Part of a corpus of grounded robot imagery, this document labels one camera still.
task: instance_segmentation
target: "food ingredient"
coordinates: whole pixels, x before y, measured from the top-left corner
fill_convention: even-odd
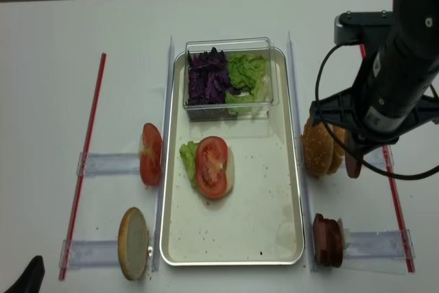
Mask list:
[[[137,281],[145,273],[150,241],[142,212],[132,207],[123,215],[117,236],[117,256],[122,273],[129,281]]]
[[[193,58],[188,53],[189,100],[188,105],[221,104],[226,102],[226,91],[232,95],[240,93],[230,83],[227,74],[227,59],[223,51],[212,47]]]
[[[320,266],[339,268],[343,262],[343,231],[335,220],[317,213],[313,222],[314,250]]]
[[[344,129],[329,127],[339,139],[344,140]],[[305,167],[312,176],[320,177],[325,174],[334,174],[343,161],[344,151],[327,132],[322,123],[312,127],[308,119],[300,137],[303,148]]]
[[[207,137],[199,143],[189,141],[180,147],[191,186],[205,197],[225,196],[235,183],[232,150],[220,137]]]
[[[198,143],[189,141],[187,144],[182,144],[180,147],[180,157],[185,164],[185,169],[191,186],[197,189],[197,183],[195,182],[195,157],[197,154]]]
[[[226,191],[227,145],[220,137],[207,137],[197,147],[195,180],[206,197],[217,199]]]
[[[143,150],[140,153],[140,176],[145,185],[158,185],[161,177],[162,136],[151,123],[143,126]]]
[[[228,104],[239,104],[239,103],[250,103],[253,102],[254,98],[253,95],[243,95],[243,96],[236,96],[232,95],[229,92],[226,92],[226,103]],[[228,111],[230,114],[235,113],[249,113],[252,110],[251,106],[244,106],[239,108],[229,108]]]
[[[236,89],[249,92],[251,102],[261,102],[267,95],[265,80],[265,59],[254,54],[240,53],[227,56],[230,83]]]

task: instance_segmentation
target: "sliced tomato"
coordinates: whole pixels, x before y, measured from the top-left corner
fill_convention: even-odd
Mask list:
[[[207,198],[221,198],[227,188],[227,145],[220,137],[201,140],[195,157],[195,179]]]
[[[140,157],[140,176],[146,185],[158,185],[161,176],[160,157],[162,136],[157,127],[147,123],[143,126],[143,151]]]

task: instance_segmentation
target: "bread slice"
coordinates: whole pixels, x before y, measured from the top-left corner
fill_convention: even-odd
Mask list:
[[[336,135],[336,137],[338,137],[339,140],[344,142],[345,130],[343,128],[334,126],[333,132]],[[344,149],[340,147],[340,145],[337,142],[334,141],[334,152],[332,155],[332,162],[331,162],[331,166],[329,166],[327,174],[336,173],[338,167],[342,164],[343,158],[344,158]]]
[[[149,241],[142,212],[136,207],[128,209],[122,218],[117,238],[117,256],[127,280],[136,281],[145,272]]]
[[[332,164],[334,141],[322,123],[312,127],[308,118],[303,135],[300,137],[303,147],[305,167],[309,174],[320,177],[328,172]]]

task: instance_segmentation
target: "green lettuce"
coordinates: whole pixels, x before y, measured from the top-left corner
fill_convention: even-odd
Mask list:
[[[232,54],[227,56],[227,70],[233,87],[251,92],[265,75],[265,59],[254,54]]]
[[[230,83],[236,89],[249,95],[233,95],[226,92],[226,103],[264,102],[267,97],[267,83],[264,80],[266,60],[254,54],[232,54],[227,56],[227,70]],[[251,107],[230,108],[229,113],[248,113]]]
[[[253,95],[232,95],[228,91],[226,92],[226,103],[233,104],[233,103],[249,103],[253,102],[254,97]],[[242,108],[229,108],[228,111],[231,114],[234,113],[249,113],[252,110],[251,106],[246,106]]]
[[[180,147],[180,157],[185,164],[187,177],[191,181],[191,186],[197,189],[197,183],[195,182],[195,157],[197,155],[198,143],[189,141],[187,144],[182,144]]]

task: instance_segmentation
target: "sesame seed bun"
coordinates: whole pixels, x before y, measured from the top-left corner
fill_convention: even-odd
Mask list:
[[[344,141],[344,129],[333,127],[331,124],[329,127]],[[311,120],[308,119],[300,139],[305,167],[310,175],[318,178],[336,173],[343,161],[344,150],[334,143],[323,123],[312,127]]]

